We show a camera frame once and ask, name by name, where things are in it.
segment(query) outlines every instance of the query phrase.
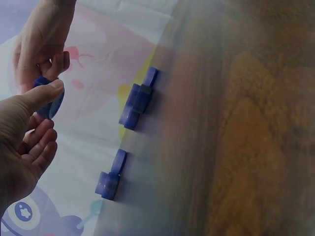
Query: blue plastic clip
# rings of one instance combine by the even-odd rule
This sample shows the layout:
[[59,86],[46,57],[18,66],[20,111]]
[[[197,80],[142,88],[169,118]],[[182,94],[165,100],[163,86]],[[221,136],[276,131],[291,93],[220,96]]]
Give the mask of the blue plastic clip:
[[152,88],[157,76],[158,70],[154,67],[150,67],[142,84]]
[[143,114],[152,98],[153,89],[146,85],[141,85],[138,95],[133,104],[132,110],[134,112]]
[[126,159],[127,159],[127,152],[122,149],[118,149],[115,160],[112,165],[111,173],[120,175],[123,171]]
[[114,173],[102,172],[98,179],[95,189],[96,194],[100,194],[102,198],[113,201],[118,189],[120,176]]
[[141,86],[138,84],[133,84],[131,87],[131,91],[126,101],[127,107],[133,107],[134,103],[136,102],[137,96],[139,91],[141,90]]
[[[52,81],[46,79],[43,76],[40,76],[39,78],[37,78],[35,80],[34,83],[34,87],[40,86],[40,85],[47,85],[49,83],[51,83]],[[46,119],[52,119],[57,111],[59,110],[62,102],[63,102],[63,98],[64,98],[64,92],[62,92],[62,94],[53,102],[47,104],[46,106],[40,108],[39,110],[37,110],[36,112],[46,118]]]
[[137,126],[139,117],[139,113],[134,112],[131,107],[125,106],[119,124],[122,124],[126,129],[134,130]]

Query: wooden table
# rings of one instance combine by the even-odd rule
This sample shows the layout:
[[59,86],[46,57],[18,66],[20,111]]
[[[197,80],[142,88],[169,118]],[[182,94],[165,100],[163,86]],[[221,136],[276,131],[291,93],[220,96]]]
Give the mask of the wooden table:
[[312,0],[182,0],[95,235],[314,235],[314,29]]

